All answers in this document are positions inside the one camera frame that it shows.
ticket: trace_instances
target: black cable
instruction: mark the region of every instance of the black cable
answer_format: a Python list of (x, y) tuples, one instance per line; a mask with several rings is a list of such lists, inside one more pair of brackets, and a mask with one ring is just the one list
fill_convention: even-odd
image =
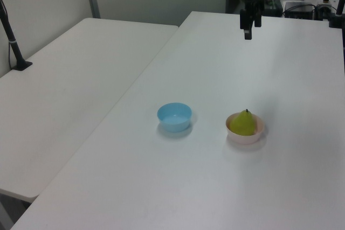
[(11, 53), (11, 44), (9, 43), (9, 65), (10, 65), (10, 70), (12, 70), (11, 60), (10, 60), (10, 53)]
[(301, 8), (301, 7), (303, 7), (303, 6), (313, 6), (313, 7), (314, 7), (314, 10), (316, 9), (316, 6), (313, 5), (313, 4), (296, 5), (296, 6), (293, 6), (293, 7), (291, 7), (291, 8), (286, 9), (282, 14), (285, 16), (285, 12), (291, 11), (291, 10), (294, 10), (294, 9), (297, 9), (297, 8)]

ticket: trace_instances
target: floor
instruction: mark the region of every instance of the floor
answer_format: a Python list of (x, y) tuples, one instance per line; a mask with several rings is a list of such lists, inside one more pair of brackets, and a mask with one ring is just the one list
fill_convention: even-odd
[(30, 203), (0, 194), (0, 230), (9, 230), (24, 214)]

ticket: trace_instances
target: blue bowl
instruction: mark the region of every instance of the blue bowl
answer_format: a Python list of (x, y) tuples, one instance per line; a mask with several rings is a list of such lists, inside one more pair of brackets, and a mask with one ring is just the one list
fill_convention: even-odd
[(180, 132), (188, 128), (192, 110), (188, 105), (173, 102), (159, 108), (157, 116), (166, 131)]

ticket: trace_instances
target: green pear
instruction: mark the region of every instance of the green pear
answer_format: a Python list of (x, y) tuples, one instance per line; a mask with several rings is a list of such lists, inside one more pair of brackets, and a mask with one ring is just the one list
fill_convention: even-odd
[(230, 122), (230, 130), (237, 135), (251, 136), (255, 132), (255, 119), (250, 111), (244, 110)]

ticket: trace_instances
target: white bowl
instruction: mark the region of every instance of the white bowl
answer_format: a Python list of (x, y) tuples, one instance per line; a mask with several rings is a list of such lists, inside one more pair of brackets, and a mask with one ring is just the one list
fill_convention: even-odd
[(256, 121), (256, 126), (255, 126), (255, 132), (254, 132), (254, 135), (251, 135), (251, 136), (241, 136), (241, 135), (237, 135), (235, 134), (234, 132), (232, 132), (230, 130), (230, 122), (236, 117), (238, 116), (239, 113), (234, 113), (232, 115), (230, 115), (227, 119), (226, 119), (226, 122), (225, 122), (225, 125), (226, 125), (226, 129), (227, 129), (227, 134), (229, 135), (229, 138), (238, 143), (238, 144), (252, 144), (254, 142), (256, 142), (261, 134), (264, 132), (265, 130), (265, 124), (264, 122), (262, 121), (262, 119), (260, 119), (257, 115), (255, 114), (252, 114), (253, 115), (253, 118), (255, 119)]

